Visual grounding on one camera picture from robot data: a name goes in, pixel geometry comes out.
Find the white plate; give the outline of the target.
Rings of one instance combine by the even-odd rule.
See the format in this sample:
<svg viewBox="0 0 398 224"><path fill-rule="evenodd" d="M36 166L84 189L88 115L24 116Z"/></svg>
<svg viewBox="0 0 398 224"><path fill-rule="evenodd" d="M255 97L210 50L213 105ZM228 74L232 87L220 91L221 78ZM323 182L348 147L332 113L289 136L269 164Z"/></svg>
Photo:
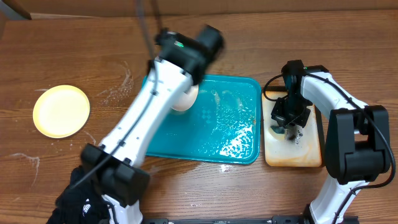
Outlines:
<svg viewBox="0 0 398 224"><path fill-rule="evenodd" d="M177 102L172 106L175 111L186 111L190 109L198 96L198 85L191 86L186 92L183 92Z"/></svg>

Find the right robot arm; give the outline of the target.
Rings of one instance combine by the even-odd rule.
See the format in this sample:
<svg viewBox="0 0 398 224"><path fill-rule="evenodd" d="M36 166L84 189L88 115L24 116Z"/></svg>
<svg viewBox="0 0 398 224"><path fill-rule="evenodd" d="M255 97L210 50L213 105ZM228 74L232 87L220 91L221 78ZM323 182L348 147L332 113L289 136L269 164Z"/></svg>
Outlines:
<svg viewBox="0 0 398 224"><path fill-rule="evenodd" d="M306 67L301 60L291 60L279 76L287 94L274 100L275 124L268 132L281 141L293 128L305 127L309 107L315 106L328 118L323 151L328 177L302 215L274 216L272 222L358 223L357 217L344 216L355 196L364 189L389 185L396 175L387 110L357 100L322 65Z"/></svg>

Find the yellow plate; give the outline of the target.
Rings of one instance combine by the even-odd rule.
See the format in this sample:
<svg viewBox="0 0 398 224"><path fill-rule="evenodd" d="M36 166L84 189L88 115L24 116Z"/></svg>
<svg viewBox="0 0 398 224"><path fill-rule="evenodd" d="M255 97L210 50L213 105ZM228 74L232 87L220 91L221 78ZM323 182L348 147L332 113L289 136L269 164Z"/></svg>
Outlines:
<svg viewBox="0 0 398 224"><path fill-rule="evenodd" d="M82 90L71 85L59 85L38 98L32 119L40 133L61 139L77 133L85 125L90 109L90 101Z"/></svg>

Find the green yellow sponge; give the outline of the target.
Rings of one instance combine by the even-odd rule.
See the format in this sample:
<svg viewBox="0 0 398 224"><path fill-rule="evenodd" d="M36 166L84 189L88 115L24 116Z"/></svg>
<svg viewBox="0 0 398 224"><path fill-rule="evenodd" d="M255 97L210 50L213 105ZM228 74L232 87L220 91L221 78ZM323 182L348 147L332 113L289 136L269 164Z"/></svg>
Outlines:
<svg viewBox="0 0 398 224"><path fill-rule="evenodd" d="M286 132L285 132L285 129L281 126L271 125L269 127L268 136L270 139L273 139L275 141L283 141L283 140L285 140Z"/></svg>

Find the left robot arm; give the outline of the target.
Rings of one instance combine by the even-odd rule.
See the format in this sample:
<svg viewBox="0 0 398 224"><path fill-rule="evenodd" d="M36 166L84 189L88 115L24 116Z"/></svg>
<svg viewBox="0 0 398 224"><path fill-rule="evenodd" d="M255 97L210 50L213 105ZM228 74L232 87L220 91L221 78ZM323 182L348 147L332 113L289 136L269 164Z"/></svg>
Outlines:
<svg viewBox="0 0 398 224"><path fill-rule="evenodd" d="M167 29L155 38L160 52L149 62L141 91L115 128L81 152L85 176L106 205L108 223L142 223L139 209L150 180L141 170L147 148L173 105L198 85L224 47L218 29L206 25L194 39Z"/></svg>

